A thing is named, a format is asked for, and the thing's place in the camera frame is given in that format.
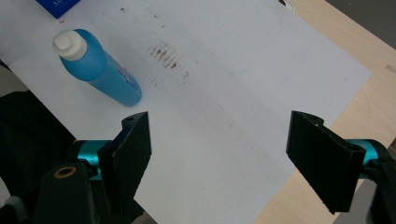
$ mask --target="bottle cap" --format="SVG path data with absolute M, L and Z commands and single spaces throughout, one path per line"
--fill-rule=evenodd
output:
M 81 59 L 87 52 L 87 42 L 76 31 L 65 30 L 52 39 L 55 53 L 67 61 Z

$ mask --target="wooden table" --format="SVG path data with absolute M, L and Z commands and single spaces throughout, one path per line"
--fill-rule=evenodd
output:
M 389 146 L 396 135 L 396 50 L 323 0 L 292 2 L 302 19 L 373 72 L 331 129 L 344 138 L 372 138 Z M 296 171 L 255 224 L 325 224 L 336 218 Z

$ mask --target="blue spray bottle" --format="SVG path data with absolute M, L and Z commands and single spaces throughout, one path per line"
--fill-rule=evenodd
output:
M 137 104 L 142 92 L 134 77 L 122 68 L 90 32 L 62 31 L 52 46 L 66 70 L 126 106 Z

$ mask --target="white paper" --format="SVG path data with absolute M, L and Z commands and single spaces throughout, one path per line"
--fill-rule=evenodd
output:
M 82 0 L 59 20 L 0 3 L 0 57 L 78 139 L 113 139 L 148 111 L 152 157 L 136 200 L 161 224 L 252 223 L 289 178 L 290 112 L 332 123 L 370 72 L 274 0 Z M 124 107 L 53 53 L 92 32 L 139 82 Z

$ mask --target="brass ring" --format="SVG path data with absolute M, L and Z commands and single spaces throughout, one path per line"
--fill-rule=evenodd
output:
M 57 170 L 53 176 L 57 179 L 67 178 L 70 175 L 73 175 L 76 172 L 77 168 L 74 166 L 65 166 L 61 169 Z

